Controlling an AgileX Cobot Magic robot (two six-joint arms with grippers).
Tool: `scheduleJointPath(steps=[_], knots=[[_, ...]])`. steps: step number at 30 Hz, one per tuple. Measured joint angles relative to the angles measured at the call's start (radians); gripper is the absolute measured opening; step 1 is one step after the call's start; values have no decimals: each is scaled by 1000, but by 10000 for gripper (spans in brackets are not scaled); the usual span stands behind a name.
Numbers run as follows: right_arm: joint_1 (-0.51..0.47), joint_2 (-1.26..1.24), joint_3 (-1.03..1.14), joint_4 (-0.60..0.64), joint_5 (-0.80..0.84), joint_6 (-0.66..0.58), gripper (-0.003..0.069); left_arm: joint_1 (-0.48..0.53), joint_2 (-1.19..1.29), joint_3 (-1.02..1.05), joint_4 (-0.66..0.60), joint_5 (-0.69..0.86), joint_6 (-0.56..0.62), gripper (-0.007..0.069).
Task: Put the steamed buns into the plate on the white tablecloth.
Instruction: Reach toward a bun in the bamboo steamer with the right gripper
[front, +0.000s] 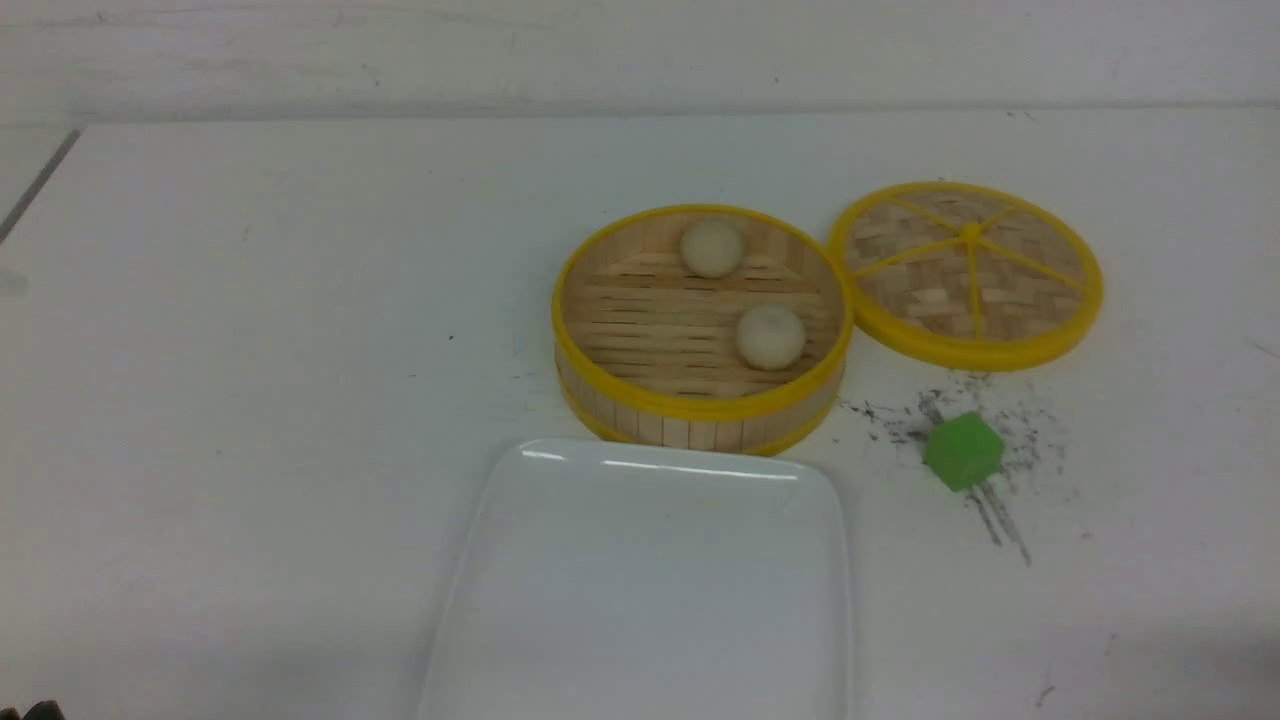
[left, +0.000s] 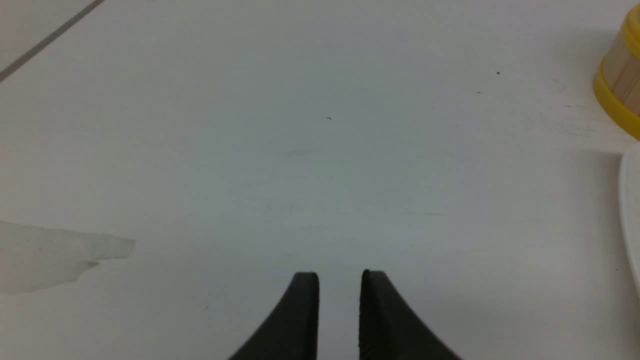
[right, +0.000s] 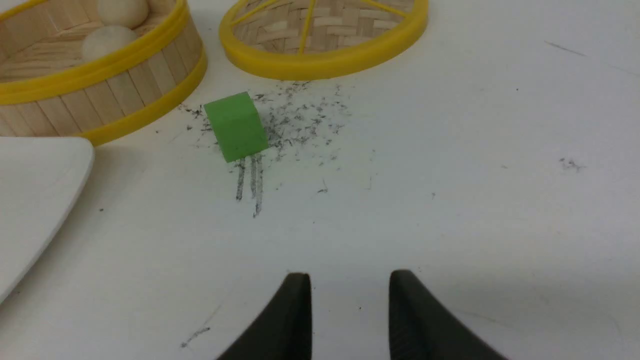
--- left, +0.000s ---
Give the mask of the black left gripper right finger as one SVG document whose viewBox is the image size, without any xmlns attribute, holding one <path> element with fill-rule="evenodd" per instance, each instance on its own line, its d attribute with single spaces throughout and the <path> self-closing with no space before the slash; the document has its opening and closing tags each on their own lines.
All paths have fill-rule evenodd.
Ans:
<svg viewBox="0 0 640 360">
<path fill-rule="evenodd" d="M 384 271 L 365 269 L 359 292 L 361 360 L 458 360 L 407 304 Z"/>
</svg>

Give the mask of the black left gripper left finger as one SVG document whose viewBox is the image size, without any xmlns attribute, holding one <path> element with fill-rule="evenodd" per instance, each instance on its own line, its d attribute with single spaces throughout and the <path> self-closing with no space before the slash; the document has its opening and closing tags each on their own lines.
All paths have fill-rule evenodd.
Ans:
<svg viewBox="0 0 640 360">
<path fill-rule="evenodd" d="M 297 272 L 272 312 L 231 360 L 315 360 L 318 353 L 320 281 Z"/>
</svg>

